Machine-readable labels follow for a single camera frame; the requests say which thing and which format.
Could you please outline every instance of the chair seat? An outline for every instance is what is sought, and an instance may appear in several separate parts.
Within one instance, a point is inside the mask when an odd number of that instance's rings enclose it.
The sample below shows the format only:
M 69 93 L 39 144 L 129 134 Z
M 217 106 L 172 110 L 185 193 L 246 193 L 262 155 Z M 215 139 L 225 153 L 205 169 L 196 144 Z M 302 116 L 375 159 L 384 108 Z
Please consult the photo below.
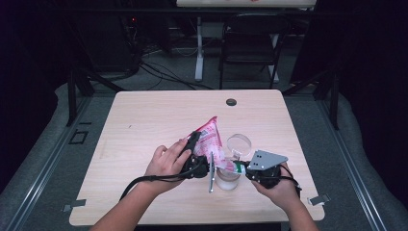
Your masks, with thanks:
M 273 46 L 269 35 L 228 35 L 225 44 L 227 64 L 273 64 Z

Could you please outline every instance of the table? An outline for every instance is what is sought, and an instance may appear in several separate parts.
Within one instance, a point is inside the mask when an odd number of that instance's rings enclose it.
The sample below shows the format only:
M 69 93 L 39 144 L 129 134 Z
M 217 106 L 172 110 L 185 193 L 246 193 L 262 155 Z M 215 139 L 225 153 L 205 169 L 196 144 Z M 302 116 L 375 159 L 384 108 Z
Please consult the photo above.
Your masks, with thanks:
M 177 0 L 177 7 L 184 8 L 313 8 L 317 0 Z M 202 81 L 204 57 L 202 50 L 202 22 L 197 18 L 197 62 L 195 81 Z M 274 66 L 269 66 L 271 74 Z M 274 82 L 279 81 L 277 74 Z
M 228 106 L 226 100 L 237 100 Z M 77 200 L 72 225 L 93 225 L 118 202 L 126 186 L 142 176 L 157 146 L 167 147 L 217 116 L 217 128 L 226 141 L 236 133 L 248 136 L 256 149 L 289 158 L 301 185 L 301 200 L 314 220 L 324 217 L 321 206 L 307 203 L 318 195 L 293 128 L 283 96 L 278 90 L 169 90 L 123 91 L 116 95 Z M 277 222 L 285 213 L 259 194 L 246 177 L 232 191 L 217 184 L 208 193 L 209 175 L 190 179 L 160 195 L 140 224 L 217 224 Z

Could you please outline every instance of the black chair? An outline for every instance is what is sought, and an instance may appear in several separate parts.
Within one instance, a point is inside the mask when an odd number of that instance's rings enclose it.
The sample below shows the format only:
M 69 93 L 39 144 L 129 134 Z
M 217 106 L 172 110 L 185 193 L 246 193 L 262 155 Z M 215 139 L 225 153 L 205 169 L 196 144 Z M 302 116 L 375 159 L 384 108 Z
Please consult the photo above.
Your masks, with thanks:
M 222 30 L 219 59 L 219 88 L 222 89 L 224 64 L 274 65 L 269 88 L 279 61 L 283 38 L 291 30 L 289 20 L 278 14 L 240 13 L 226 20 Z M 277 36 L 276 44 L 272 41 Z

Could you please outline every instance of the snack bag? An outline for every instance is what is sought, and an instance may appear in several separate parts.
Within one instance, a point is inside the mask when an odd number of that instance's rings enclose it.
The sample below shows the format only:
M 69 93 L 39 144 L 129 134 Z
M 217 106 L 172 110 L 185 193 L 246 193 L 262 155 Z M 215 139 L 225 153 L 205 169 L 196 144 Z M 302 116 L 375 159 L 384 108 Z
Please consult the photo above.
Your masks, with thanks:
M 212 117 L 206 124 L 199 127 L 196 131 L 201 132 L 201 136 L 195 145 L 195 155 L 205 155 L 207 161 L 210 163 L 211 153 L 213 153 L 215 166 L 225 168 L 225 154 L 222 150 L 221 138 L 217 129 L 217 117 Z

